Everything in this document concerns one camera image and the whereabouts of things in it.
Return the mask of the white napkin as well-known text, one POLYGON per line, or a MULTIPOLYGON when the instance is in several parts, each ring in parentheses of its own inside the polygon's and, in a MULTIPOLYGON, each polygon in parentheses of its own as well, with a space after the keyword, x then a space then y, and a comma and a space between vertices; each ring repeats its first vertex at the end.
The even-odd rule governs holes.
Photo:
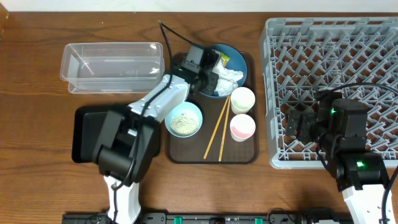
POLYGON ((217 93, 218 96, 228 96, 238 87, 238 81, 240 81, 244 75, 242 71, 225 68, 222 62, 222 59, 219 59, 218 63, 212 69, 212 72, 218 75, 215 93, 217 93))

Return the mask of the yellow snack wrapper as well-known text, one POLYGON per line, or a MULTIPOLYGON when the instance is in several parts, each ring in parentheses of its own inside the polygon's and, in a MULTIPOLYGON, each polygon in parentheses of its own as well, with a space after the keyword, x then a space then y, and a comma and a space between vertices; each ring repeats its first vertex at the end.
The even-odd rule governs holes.
POLYGON ((224 54, 223 52, 220 53, 221 55, 221 64, 223 67, 226 67, 226 65, 228 64, 230 57, 226 54, 224 54))

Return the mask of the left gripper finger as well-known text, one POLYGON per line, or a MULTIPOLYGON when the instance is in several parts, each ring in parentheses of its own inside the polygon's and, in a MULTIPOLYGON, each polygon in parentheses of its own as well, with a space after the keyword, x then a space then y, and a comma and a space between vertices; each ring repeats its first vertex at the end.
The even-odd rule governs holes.
POLYGON ((220 59, 220 52, 214 49, 205 50, 205 68, 212 69, 220 59))
POLYGON ((203 89, 203 93, 212 96, 215 92, 216 86, 218 84, 218 74, 210 73, 207 75, 207 84, 203 89))

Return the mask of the pink cup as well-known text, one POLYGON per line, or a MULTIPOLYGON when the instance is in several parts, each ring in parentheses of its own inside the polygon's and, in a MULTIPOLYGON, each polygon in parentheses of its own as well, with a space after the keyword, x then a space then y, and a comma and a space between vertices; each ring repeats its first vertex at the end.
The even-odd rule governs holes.
POLYGON ((231 137, 237 142, 250 138, 255 130, 255 121, 247 114, 235 115, 229 125, 231 137))

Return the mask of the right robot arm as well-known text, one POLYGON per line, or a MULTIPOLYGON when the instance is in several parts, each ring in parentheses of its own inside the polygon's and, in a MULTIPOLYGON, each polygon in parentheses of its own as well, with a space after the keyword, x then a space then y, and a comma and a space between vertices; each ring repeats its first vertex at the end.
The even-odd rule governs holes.
POLYGON ((318 92, 315 112, 289 110, 286 134, 315 142, 321 162, 336 180, 354 223, 395 223, 391 188, 383 158, 366 148, 367 106, 338 91, 318 92))

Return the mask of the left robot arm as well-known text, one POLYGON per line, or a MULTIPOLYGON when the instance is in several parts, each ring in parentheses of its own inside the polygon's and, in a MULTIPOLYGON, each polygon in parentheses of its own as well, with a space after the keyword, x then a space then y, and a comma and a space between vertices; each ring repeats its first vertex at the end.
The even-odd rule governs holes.
POLYGON ((111 223, 137 220, 139 183, 155 154, 152 144, 161 122, 189 93, 216 88, 218 77, 213 69, 220 60, 218 50, 192 47, 145 97, 127 106, 116 105, 106 113, 91 160, 109 190, 107 217, 111 223))

